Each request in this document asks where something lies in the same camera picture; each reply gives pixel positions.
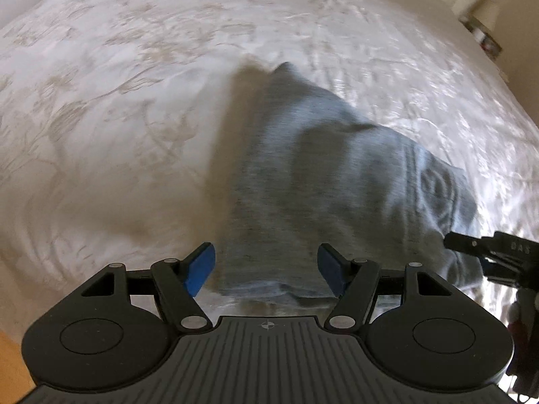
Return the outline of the red gloved right hand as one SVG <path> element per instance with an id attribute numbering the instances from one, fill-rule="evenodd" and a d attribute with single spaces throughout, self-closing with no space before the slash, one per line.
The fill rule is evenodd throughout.
<path id="1" fill-rule="evenodd" d="M 509 308 L 508 330 L 514 350 L 507 368 L 508 376 L 515 376 L 513 390 L 518 395 L 538 398 L 538 293 L 529 288 L 517 291 L 516 300 Z"/>

